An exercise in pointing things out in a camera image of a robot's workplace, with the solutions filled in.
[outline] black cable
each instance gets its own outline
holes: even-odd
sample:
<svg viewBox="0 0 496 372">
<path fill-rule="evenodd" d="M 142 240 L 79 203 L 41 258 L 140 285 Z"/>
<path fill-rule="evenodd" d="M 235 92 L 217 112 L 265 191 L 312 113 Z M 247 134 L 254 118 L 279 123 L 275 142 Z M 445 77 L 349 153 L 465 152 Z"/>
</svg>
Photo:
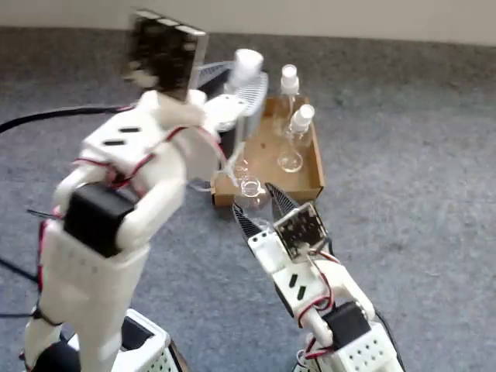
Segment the black cable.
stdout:
<svg viewBox="0 0 496 372">
<path fill-rule="evenodd" d="M 382 313 L 379 310 L 375 309 L 375 314 L 377 315 L 377 317 L 381 321 L 382 325 L 386 329 L 386 333 L 388 334 L 389 339 L 391 340 L 391 343 L 393 344 L 393 347 L 396 349 L 396 357 L 398 358 L 398 363 L 400 363 L 400 366 L 401 366 L 401 368 L 403 368 L 403 371 L 406 372 L 405 365 L 403 364 L 403 359 L 401 358 L 400 350 L 398 348 L 398 344 L 396 343 L 396 341 L 394 341 L 393 332 L 391 331 L 391 328 L 389 327 L 388 321 L 386 320 L 384 315 L 382 315 Z"/>
<path fill-rule="evenodd" d="M 80 106 L 57 108 L 50 111 L 38 112 L 36 114 L 21 116 L 20 118 L 9 120 L 0 125 L 0 134 L 8 130 L 21 126 L 27 122 L 36 122 L 40 120 L 60 118 L 74 115 L 94 115 L 94 114 L 117 114 L 119 112 L 131 109 L 133 106 Z"/>
<path fill-rule="evenodd" d="M 9 262 L 3 258 L 0 257 L 0 265 L 2 265 L 4 268 L 10 270 L 14 274 L 18 274 L 21 277 L 24 277 L 28 281 L 32 281 L 33 283 L 37 284 L 38 283 L 38 278 L 36 275 L 29 273 L 28 271 L 21 269 L 17 265 L 15 265 L 12 262 Z"/>
</svg>

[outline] slot hole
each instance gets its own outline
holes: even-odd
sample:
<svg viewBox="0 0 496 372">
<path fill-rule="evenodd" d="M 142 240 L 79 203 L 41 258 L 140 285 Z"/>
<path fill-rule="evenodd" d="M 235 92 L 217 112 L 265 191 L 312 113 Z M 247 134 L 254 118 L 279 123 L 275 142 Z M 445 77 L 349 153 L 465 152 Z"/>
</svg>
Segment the slot hole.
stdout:
<svg viewBox="0 0 496 372">
<path fill-rule="evenodd" d="M 109 139 L 107 141 L 103 141 L 105 146 L 122 146 L 126 144 L 126 141 L 123 139 Z"/>
<path fill-rule="evenodd" d="M 136 133 L 136 132 L 141 132 L 141 128 L 133 127 L 133 128 L 120 128 L 119 131 L 121 133 Z"/>
</svg>

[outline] white wall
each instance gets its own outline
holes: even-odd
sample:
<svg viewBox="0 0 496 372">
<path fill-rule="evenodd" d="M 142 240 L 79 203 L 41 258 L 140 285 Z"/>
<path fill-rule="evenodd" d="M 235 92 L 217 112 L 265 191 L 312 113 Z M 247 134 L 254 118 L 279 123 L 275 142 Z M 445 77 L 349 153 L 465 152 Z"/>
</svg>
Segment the white wall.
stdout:
<svg viewBox="0 0 496 372">
<path fill-rule="evenodd" d="M 0 0 L 0 25 L 122 29 L 134 5 L 211 32 L 496 45 L 496 0 Z"/>
</svg>

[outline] brown cardboard box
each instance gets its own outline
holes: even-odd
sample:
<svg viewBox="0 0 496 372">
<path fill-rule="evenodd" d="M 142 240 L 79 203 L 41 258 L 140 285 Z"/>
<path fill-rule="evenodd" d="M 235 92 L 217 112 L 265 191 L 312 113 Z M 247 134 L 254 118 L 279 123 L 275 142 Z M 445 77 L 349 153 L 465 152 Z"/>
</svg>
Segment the brown cardboard box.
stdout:
<svg viewBox="0 0 496 372">
<path fill-rule="evenodd" d="M 301 152 L 304 162 L 302 169 L 293 174 L 284 172 L 277 164 L 283 139 L 274 133 L 271 122 L 275 99 L 267 99 L 260 126 L 246 143 L 245 157 L 250 173 L 261 182 L 270 182 L 282 188 L 298 202 L 315 200 L 325 186 L 315 127 L 312 124 L 310 129 L 312 144 Z M 298 99 L 296 108 L 307 102 L 306 98 Z M 212 201 L 215 206 L 230 206 L 235 193 L 236 187 L 224 174 L 212 182 Z"/>
</svg>

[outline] white pump cap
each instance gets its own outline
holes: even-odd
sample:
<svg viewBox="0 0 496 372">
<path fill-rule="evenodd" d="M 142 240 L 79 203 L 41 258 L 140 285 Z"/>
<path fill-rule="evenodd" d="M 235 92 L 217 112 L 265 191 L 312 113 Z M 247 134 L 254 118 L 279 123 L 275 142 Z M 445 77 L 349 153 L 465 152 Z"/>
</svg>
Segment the white pump cap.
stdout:
<svg viewBox="0 0 496 372">
<path fill-rule="evenodd" d="M 237 89 L 254 79 L 262 71 L 264 56 L 255 50 L 238 49 L 234 57 L 234 65 L 229 74 L 228 85 Z"/>
<path fill-rule="evenodd" d="M 282 67 L 281 93 L 283 95 L 297 95 L 300 90 L 298 69 L 293 64 Z"/>
<path fill-rule="evenodd" d="M 186 96 L 186 102 L 196 107 L 203 107 L 205 102 L 207 102 L 207 95 L 198 89 L 190 89 Z"/>
<path fill-rule="evenodd" d="M 315 109 L 312 105 L 303 105 L 300 109 L 295 112 L 291 118 L 291 128 L 293 133 L 304 133 L 308 130 L 310 123 L 312 122 L 313 115 L 315 115 Z"/>
</svg>

